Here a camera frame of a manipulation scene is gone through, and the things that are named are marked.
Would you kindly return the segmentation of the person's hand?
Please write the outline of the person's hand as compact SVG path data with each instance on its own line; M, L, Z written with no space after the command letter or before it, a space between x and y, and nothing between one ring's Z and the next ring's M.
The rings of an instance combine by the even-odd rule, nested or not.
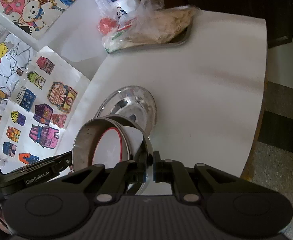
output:
M10 231L8 229L8 226L7 226L7 224L5 222L5 219L3 217L3 213L2 213L2 209L1 208L0 208L0 229L3 232L5 232L5 233L10 234Z

